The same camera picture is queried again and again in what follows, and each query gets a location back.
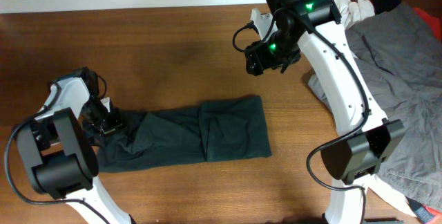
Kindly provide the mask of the dark green Nike t-shirt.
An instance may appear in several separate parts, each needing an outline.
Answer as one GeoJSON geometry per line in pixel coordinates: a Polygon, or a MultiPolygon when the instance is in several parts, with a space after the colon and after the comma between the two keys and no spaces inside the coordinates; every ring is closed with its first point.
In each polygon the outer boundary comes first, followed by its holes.
{"type": "Polygon", "coordinates": [[[271,156],[258,95],[163,111],[121,111],[120,116],[123,129],[108,137],[91,123],[83,123],[87,137],[99,148],[101,172],[271,156]]]}

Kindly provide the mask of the grey t-shirt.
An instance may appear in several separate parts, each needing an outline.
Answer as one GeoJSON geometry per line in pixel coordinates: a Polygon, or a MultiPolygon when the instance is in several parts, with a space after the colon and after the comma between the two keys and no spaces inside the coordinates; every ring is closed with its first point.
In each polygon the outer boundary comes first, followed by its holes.
{"type": "Polygon", "coordinates": [[[441,209],[441,42],[414,9],[366,18],[345,31],[366,85],[405,136],[378,177],[403,195],[441,209]]]}

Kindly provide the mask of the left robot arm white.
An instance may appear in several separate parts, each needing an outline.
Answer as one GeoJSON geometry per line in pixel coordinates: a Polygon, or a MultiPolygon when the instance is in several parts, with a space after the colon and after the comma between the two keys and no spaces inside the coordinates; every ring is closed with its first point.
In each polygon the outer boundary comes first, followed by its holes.
{"type": "Polygon", "coordinates": [[[100,86],[106,81],[87,67],[50,81],[43,106],[12,131],[4,153],[6,178],[20,199],[31,205],[67,204],[87,223],[133,223],[99,179],[94,151],[100,138],[124,129],[119,110],[100,86]],[[16,144],[28,180],[50,200],[31,200],[15,185],[9,165],[16,144]]]}

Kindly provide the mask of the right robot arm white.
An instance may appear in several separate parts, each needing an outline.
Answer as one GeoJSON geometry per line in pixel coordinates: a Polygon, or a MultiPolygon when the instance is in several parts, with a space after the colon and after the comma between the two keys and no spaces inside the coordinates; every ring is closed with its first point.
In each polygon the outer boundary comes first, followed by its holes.
{"type": "Polygon", "coordinates": [[[329,102],[337,137],[314,149],[332,177],[326,223],[364,223],[367,189],[403,139],[400,120],[389,120],[363,80],[334,0],[266,0],[270,13],[254,12],[260,41],[244,50],[246,70],[285,70],[306,57],[329,102]]]}

